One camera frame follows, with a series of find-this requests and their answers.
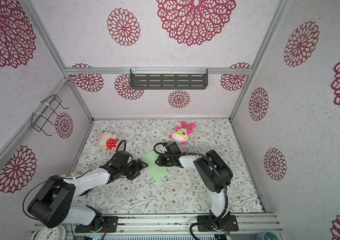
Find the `light green paper sheet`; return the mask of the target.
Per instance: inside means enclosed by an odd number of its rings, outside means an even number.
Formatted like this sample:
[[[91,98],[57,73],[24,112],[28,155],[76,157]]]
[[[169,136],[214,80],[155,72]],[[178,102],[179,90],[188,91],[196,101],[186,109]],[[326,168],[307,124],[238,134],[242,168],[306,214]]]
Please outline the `light green paper sheet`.
[[[142,160],[148,165],[148,171],[155,182],[159,182],[161,179],[166,178],[169,175],[169,172],[165,167],[160,167],[155,163],[158,157],[159,155],[155,152],[149,152],[142,157]]]

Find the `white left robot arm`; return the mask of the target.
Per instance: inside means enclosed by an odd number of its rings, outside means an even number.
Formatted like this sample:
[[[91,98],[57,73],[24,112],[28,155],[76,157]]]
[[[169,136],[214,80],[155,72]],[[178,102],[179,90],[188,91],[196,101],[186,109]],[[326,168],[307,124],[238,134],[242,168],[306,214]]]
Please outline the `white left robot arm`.
[[[49,229],[61,224],[78,224],[90,231],[99,231],[104,223],[102,213],[91,206],[74,205],[73,198],[120,177],[134,180],[147,167],[147,163],[137,159],[128,164],[106,164],[77,177],[51,176],[29,203],[27,213]]]

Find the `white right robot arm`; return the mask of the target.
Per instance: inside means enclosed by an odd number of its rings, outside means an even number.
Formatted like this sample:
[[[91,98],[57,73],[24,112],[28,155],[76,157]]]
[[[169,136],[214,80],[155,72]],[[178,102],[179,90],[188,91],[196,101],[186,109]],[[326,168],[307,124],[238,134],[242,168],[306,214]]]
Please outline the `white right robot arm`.
[[[211,217],[222,219],[228,214],[228,186],[231,184],[233,172],[216,151],[210,150],[205,154],[171,154],[160,153],[157,150],[154,152],[159,155],[156,161],[159,166],[162,165],[163,159],[166,161],[174,159],[176,167],[196,169],[211,192]]]

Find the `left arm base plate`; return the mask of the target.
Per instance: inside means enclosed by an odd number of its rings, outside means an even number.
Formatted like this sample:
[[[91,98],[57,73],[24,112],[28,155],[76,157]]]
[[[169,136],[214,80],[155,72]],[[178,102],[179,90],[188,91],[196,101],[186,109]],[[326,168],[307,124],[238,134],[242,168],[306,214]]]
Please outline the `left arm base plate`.
[[[75,233],[115,233],[119,217],[102,216],[96,218],[90,225],[77,225]]]

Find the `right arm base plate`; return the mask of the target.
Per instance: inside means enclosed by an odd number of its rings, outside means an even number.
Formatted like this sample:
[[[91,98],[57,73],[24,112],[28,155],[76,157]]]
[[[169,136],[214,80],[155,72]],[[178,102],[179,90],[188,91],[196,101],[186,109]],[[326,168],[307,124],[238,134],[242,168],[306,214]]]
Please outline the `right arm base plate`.
[[[198,231],[199,232],[237,232],[239,230],[239,225],[236,217],[228,213],[222,219],[208,223],[202,224],[211,220],[210,216],[200,215],[197,217]]]

